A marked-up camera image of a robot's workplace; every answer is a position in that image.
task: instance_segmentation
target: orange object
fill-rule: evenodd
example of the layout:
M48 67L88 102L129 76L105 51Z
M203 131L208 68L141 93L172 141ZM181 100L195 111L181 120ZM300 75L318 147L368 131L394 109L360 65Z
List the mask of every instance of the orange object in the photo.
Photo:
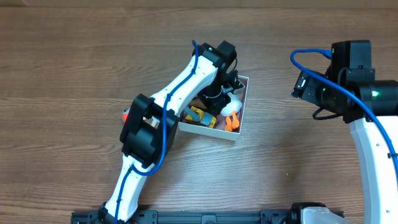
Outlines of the orange object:
M235 111L232 111L232 129L239 128L239 119L236 117Z
M124 109L124 111L122 113L123 124L126 122L127 117L129 116L129 112L130 112L130 108Z
M226 121L226 126L224 128L224 131L232 131L232 122L231 122L231 118L229 116L225 117L225 121Z

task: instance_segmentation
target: robotic arm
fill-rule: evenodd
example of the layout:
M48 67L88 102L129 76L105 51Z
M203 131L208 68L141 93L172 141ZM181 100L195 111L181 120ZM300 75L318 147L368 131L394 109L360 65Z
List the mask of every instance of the robotic arm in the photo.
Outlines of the robotic arm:
M377 81L371 64L368 40L338 42L332 45L331 65L326 74L318 75L344 87L357 96L373 113L398 148L398 82ZM388 146L380 130L369 116L346 95L302 71L292 96L320 107L314 119L338 116L349 124L361 167L365 202L365 223L396 223L398 220L398 188L396 171ZM335 113L317 117L326 109ZM301 223L347 223L327 208L301 208Z
M116 184L116 188L109 201L102 208L103 219L111 222L118 213L118 220L128 221L138 207L138 198L146 180L146 176L131 172L134 165L138 171L148 172L159 160L162 150L162 125L163 105L167 95L183 83L192 69L195 73L181 85L170 97L167 103L167 150L171 148L179 117L185 107L195 96L199 96L203 104L212 112L220 113L231 98L228 93L244 88L238 80L238 71L233 69L227 73L228 67L236 60L235 46L227 41L222 42L217 48L208 44L198 47L198 62L195 67L195 51L190 63L184 71L169 85L150 98L139 95L132 102L129 115L124 124L120 141L123 143L123 167ZM160 122L158 127L151 126L143 118L153 118ZM128 189L120 194L121 186Z

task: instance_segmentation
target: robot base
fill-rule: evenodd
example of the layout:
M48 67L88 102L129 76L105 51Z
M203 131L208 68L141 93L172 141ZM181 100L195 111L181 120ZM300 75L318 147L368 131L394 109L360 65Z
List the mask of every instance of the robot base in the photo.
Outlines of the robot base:
M332 211L343 217L343 211ZM290 209L263 209L259 212L158 212L138 210L125 224L280 224L282 219L292 220ZM114 217L106 213L104 205L99 210L88 213L73 212L71 224L114 223Z

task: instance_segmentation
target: cable clip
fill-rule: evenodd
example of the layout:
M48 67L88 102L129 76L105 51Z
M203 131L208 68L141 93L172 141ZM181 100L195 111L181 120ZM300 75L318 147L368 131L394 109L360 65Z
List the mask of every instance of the cable clip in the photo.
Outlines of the cable clip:
M387 156L389 159L391 159L392 157L398 157L398 153L395 154L387 153Z

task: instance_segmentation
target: wooden table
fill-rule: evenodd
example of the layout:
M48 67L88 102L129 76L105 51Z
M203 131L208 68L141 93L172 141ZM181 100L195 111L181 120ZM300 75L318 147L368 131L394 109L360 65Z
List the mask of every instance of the wooden table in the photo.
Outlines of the wooden table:
M185 68L191 40L238 51L250 78L236 142L178 132L142 208L260 210L317 201L363 221L358 156L341 118L290 92L301 48L370 39L378 79L398 79L398 11L0 8L0 223L68 223L107 201L121 112ZM300 55L324 72L321 55Z

